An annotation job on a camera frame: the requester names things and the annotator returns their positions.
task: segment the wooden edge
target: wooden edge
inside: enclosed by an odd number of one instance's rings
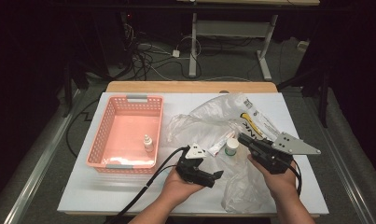
[[[190,2],[190,0],[177,0],[178,2]],[[197,3],[214,4],[243,4],[243,5],[274,5],[274,6],[319,6],[320,0],[196,0]]]
[[[188,92],[188,93],[257,93],[278,92],[272,82],[209,81],[113,81],[108,92]]]
[[[66,215],[73,215],[73,216],[115,216],[118,213],[110,213],[110,212],[95,212],[95,213],[83,213],[83,212],[65,212]],[[134,217],[139,213],[126,213],[126,217]],[[235,214],[235,213],[171,213],[170,217],[277,217],[276,213],[262,213],[262,214]],[[321,217],[319,214],[311,214],[311,217],[318,218]]]

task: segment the dark background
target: dark background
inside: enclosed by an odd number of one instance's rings
[[[298,10],[280,16],[273,39],[311,40],[297,76],[325,64],[321,68],[329,73],[329,85],[341,110],[376,168],[376,0],[323,0],[320,7],[349,5],[355,11],[347,16],[307,16]],[[106,32],[91,34],[95,22],[112,19],[104,19],[104,13],[93,15],[77,13],[76,26],[68,13],[46,1],[0,1],[0,192],[58,108],[57,92],[63,85],[65,66],[79,59],[98,74],[107,75],[109,61],[101,49]],[[132,22],[138,30],[177,43],[189,18],[189,14],[165,17],[164,12],[136,12]],[[115,46],[122,48],[122,41]],[[94,54],[88,55],[85,48]],[[300,85],[319,85],[317,77],[322,73]]]

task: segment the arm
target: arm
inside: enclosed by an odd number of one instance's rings
[[[251,155],[248,155],[248,159],[263,173],[266,185],[275,201],[278,218],[281,223],[315,223],[303,203],[301,203],[296,191],[296,177],[289,169],[284,174],[272,175],[255,161]]]
[[[200,189],[203,189],[203,186],[187,183],[173,168],[159,197],[129,223],[165,223],[174,208]]]

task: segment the metal bracket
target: metal bracket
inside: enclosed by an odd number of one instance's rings
[[[202,149],[197,143],[194,143],[191,148],[188,150],[187,155],[185,156],[186,159],[198,159],[204,158],[205,150]]]
[[[321,150],[312,147],[289,133],[281,133],[272,144],[274,149],[289,155],[320,155]]]

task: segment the person's left hand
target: person's left hand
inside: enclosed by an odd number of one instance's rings
[[[159,199],[165,201],[166,204],[172,207],[176,207],[184,202],[191,194],[203,188],[204,187],[201,185],[190,184],[183,180],[173,167],[164,182]]]

